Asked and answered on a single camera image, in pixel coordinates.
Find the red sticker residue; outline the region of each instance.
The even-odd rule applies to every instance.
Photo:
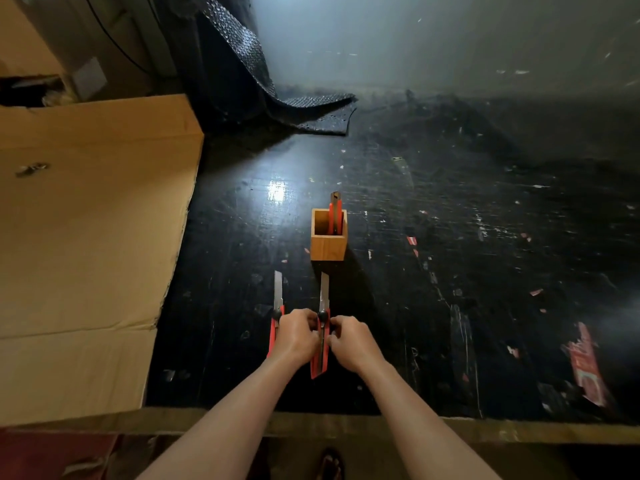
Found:
[[[582,322],[578,323],[578,329],[580,329],[578,341],[567,344],[575,382],[584,389],[584,396],[589,401],[597,406],[604,407],[607,405],[605,399],[606,386],[598,369],[591,335],[587,330],[587,325]]]

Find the person's right hand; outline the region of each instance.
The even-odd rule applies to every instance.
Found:
[[[333,354],[345,369],[362,375],[366,368],[385,361],[366,323],[356,317],[331,317],[337,328],[329,338]]]

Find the person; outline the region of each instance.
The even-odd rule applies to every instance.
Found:
[[[284,387],[319,348],[316,317],[309,309],[284,315],[269,357],[138,480],[244,480]],[[345,316],[331,323],[333,354],[369,387],[412,480],[499,479],[385,360],[365,323]]]

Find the pen holder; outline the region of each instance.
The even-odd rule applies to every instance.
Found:
[[[311,261],[344,261],[349,238],[347,211],[342,211],[342,235],[328,235],[329,209],[311,209]]]

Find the metal blade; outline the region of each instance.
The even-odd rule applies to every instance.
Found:
[[[282,273],[276,271],[273,276],[273,309],[279,310],[284,305],[282,300]]]
[[[329,275],[323,273],[320,279],[320,312],[329,308]]]

